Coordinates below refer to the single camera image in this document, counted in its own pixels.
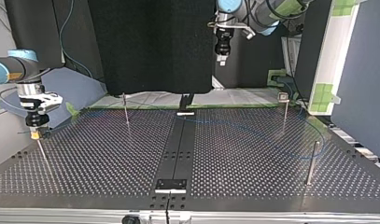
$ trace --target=metal post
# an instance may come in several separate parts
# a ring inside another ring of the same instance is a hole
[[[125,108],[126,123],[129,124],[129,116],[128,116],[128,110],[126,108],[126,95],[125,95],[125,93],[122,94],[122,101],[123,101],[123,107]]]
[[[44,158],[44,160],[47,160],[48,158],[47,158],[47,155],[45,154],[44,148],[42,147],[41,141],[37,140],[36,142],[38,143],[38,147],[41,151],[42,157]]]
[[[319,148],[319,146],[320,146],[320,142],[316,141],[314,144],[313,152],[312,152],[312,158],[311,158],[311,163],[309,166],[308,177],[306,177],[306,185],[311,185],[312,175],[313,175],[313,172],[315,169],[315,162],[316,162],[315,155],[316,155],[316,152],[317,152],[317,149]]]
[[[288,110],[289,110],[289,101],[286,102],[285,123],[286,123],[286,119],[288,118]]]

